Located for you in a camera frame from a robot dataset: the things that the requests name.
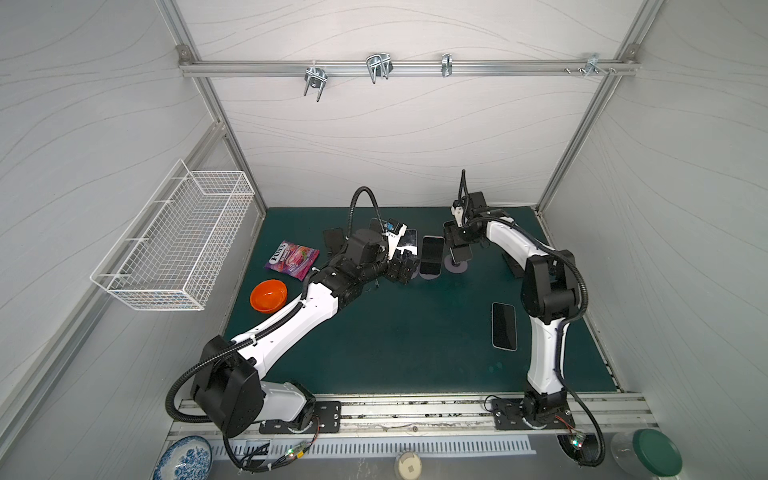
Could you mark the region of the black folding phone stand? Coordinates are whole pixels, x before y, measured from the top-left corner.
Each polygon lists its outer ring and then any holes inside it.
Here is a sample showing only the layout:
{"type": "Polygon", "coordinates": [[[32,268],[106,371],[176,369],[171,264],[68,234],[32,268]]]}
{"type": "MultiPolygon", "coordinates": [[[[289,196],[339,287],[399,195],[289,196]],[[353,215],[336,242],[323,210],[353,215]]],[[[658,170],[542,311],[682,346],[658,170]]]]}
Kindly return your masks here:
{"type": "Polygon", "coordinates": [[[345,251],[347,237],[341,227],[324,230],[322,236],[328,259],[332,259],[345,251]]]}

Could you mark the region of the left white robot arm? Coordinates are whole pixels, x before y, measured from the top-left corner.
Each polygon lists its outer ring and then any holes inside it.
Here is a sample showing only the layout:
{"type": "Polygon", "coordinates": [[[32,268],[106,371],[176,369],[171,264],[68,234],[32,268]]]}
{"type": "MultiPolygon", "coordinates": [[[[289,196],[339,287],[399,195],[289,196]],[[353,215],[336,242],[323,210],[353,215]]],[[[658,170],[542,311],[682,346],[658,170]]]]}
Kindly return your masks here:
{"type": "Polygon", "coordinates": [[[256,327],[233,337],[211,339],[200,361],[174,381],[164,400],[175,421],[213,423],[226,438],[252,424],[278,422],[305,430],[316,399],[291,382],[269,382],[274,364],[304,336],[357,299],[364,287],[386,277],[406,283],[416,256],[400,248],[407,227],[377,220],[377,229],[347,228],[340,249],[304,278],[299,295],[256,327]]]}

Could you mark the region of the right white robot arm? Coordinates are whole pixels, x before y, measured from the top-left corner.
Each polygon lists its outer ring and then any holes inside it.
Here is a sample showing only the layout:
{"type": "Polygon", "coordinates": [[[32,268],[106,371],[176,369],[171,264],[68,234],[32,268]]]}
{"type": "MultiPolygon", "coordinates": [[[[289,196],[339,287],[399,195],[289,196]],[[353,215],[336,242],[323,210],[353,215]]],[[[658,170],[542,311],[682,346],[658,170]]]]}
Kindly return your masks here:
{"type": "Polygon", "coordinates": [[[586,313],[589,295],[573,255],[556,250],[528,233],[500,209],[490,207],[484,194],[472,192],[462,171],[457,199],[451,206],[449,238],[461,247],[487,240],[499,246],[522,268],[521,302],[531,322],[531,359],[527,389],[520,403],[522,419],[532,429],[564,420],[568,399],[587,414],[595,430],[596,449],[588,453],[571,427],[564,452],[582,467],[596,468],[605,460],[605,437],[594,414],[568,385],[563,372],[567,331],[586,313]]]}

